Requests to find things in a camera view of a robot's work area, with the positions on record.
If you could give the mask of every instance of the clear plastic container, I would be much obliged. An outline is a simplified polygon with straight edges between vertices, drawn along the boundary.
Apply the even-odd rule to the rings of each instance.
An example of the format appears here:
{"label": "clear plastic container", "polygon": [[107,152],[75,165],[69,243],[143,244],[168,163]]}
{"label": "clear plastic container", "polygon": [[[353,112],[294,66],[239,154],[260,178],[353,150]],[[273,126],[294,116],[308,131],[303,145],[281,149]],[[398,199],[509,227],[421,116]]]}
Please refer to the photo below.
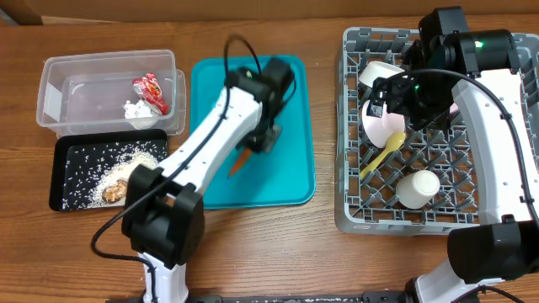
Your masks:
{"label": "clear plastic container", "polygon": [[[125,101],[139,100],[131,81],[148,72],[156,75],[168,113],[126,119]],[[149,128],[177,135],[184,130],[185,102],[185,77],[170,50],[52,57],[41,75],[35,118],[58,137],[134,130],[130,122],[150,121]]]}

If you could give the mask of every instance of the white label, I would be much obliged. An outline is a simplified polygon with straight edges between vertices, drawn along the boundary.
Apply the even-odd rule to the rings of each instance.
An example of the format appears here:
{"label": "white label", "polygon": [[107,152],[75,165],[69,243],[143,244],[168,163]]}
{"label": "white label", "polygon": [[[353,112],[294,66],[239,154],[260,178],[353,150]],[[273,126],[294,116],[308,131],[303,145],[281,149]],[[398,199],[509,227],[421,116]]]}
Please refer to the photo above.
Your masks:
{"label": "white label", "polygon": [[61,112],[61,92],[47,83],[45,90],[45,106],[43,107],[45,114],[48,114],[56,122],[60,121]]}

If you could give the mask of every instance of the spoon handle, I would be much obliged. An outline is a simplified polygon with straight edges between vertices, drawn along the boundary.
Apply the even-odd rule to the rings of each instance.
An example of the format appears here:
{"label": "spoon handle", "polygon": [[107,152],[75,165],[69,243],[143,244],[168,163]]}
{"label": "spoon handle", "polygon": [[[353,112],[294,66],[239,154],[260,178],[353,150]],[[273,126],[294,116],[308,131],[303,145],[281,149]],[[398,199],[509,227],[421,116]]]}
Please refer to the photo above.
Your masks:
{"label": "spoon handle", "polygon": [[373,172],[380,163],[382,163],[382,160],[389,154],[389,150],[385,149],[383,150],[378,157],[376,157],[374,160],[369,163],[365,168],[361,170],[360,178],[364,178],[369,172]]}

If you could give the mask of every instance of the blue cutting board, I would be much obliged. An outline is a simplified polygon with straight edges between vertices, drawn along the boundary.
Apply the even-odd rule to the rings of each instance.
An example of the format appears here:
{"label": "blue cutting board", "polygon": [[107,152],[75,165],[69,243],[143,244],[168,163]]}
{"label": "blue cutting board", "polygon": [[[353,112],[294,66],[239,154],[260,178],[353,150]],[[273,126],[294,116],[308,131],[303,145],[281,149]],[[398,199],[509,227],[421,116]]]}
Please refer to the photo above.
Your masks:
{"label": "blue cutting board", "polygon": [[[269,154],[253,154],[232,178],[239,151],[232,151],[204,194],[206,209],[220,210],[277,205],[300,205],[311,199],[316,188],[312,153],[311,116],[307,75],[296,56],[279,56],[296,76],[297,90],[275,120],[283,127]],[[264,69],[269,56],[259,57]],[[230,69],[241,66],[256,71],[252,57],[231,57]],[[225,81],[222,58],[200,61],[191,74],[190,129],[194,130],[215,106]],[[293,84],[286,96],[291,94]]]}

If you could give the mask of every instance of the gray plastic basket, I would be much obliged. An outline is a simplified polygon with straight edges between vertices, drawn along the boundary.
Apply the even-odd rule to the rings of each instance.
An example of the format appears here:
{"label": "gray plastic basket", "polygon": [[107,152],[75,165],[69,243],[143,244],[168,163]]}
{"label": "gray plastic basket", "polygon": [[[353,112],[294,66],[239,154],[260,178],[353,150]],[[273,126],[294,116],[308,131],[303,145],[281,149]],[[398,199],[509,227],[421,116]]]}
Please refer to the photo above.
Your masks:
{"label": "gray plastic basket", "polygon": [[[539,36],[513,34],[522,73],[522,108],[536,164],[539,163]],[[338,142],[335,159],[335,224],[344,232],[416,236],[448,234],[478,225],[478,193],[466,127],[457,117],[448,131],[413,131],[397,152],[360,182],[360,170],[380,150],[360,123],[370,89],[358,78],[369,61],[401,64],[402,54],[419,38],[414,29],[349,28],[336,60],[335,100]],[[440,178],[440,192],[422,209],[398,203],[397,181],[420,169]]]}

